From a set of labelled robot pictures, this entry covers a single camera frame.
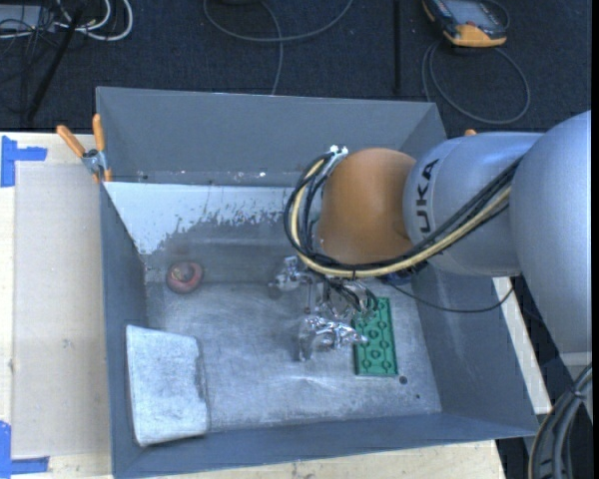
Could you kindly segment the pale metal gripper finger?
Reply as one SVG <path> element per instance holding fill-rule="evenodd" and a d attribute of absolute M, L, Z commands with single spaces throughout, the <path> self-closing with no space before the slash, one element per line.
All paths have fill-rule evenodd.
<path fill-rule="evenodd" d="M 281 297 L 287 292 L 303 286 L 308 287 L 312 283 L 312 275 L 304 262 L 297 255 L 289 255 L 284 258 L 283 265 L 268 283 L 268 294 L 270 297 Z"/>
<path fill-rule="evenodd" d="M 309 316 L 299 325 L 299 360 L 311 359 L 316 351 L 336 350 L 367 344 L 368 338 L 345 321 Z"/>

